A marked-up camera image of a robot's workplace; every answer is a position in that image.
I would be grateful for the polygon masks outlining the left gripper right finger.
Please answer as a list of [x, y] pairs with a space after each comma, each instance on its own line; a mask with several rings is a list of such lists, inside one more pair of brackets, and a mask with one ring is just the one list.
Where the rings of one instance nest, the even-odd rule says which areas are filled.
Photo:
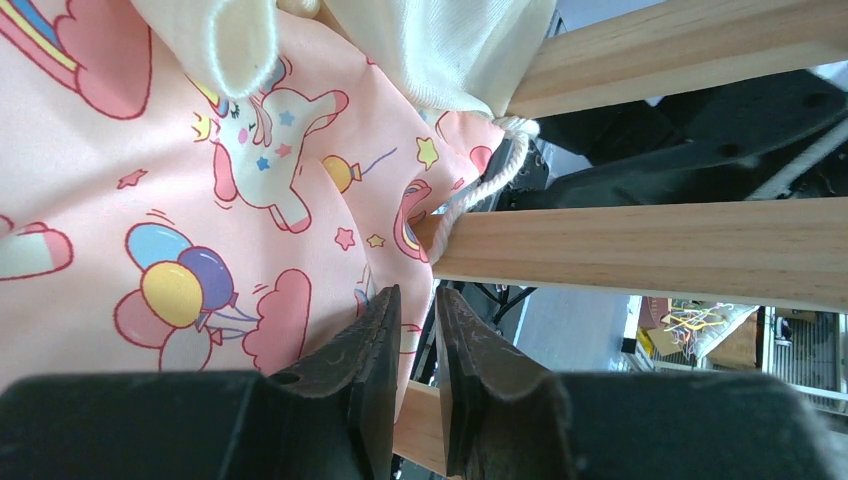
[[554, 372], [437, 291], [445, 469], [465, 479], [843, 479], [788, 384], [758, 373]]

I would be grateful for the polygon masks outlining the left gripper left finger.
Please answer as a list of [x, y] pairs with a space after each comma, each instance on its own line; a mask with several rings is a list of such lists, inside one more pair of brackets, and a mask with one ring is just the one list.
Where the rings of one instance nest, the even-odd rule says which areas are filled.
[[401, 291], [288, 368], [49, 375], [1, 396], [5, 479], [386, 479]]

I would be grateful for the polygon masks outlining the pink patterned bed cushion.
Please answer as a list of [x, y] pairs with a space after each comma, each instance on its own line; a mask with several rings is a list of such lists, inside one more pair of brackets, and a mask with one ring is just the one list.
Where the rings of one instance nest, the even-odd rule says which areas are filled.
[[255, 369], [402, 290], [409, 381], [440, 246], [551, 1], [5, 1], [1, 382]]

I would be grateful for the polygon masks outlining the wooden pet bed frame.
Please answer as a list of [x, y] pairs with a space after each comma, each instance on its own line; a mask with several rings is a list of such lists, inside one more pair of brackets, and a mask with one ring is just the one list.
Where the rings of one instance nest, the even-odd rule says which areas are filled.
[[[546, 40], [511, 111], [540, 117], [847, 56], [843, 1], [665, 1]], [[471, 213], [450, 280], [586, 287], [843, 311], [845, 198]], [[394, 451], [445, 469], [440, 389], [411, 383]]]

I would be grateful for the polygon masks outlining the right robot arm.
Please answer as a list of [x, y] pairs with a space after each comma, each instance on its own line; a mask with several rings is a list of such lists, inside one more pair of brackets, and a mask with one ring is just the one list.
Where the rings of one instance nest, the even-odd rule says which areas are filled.
[[847, 92], [807, 70], [543, 118], [499, 211], [847, 191]]

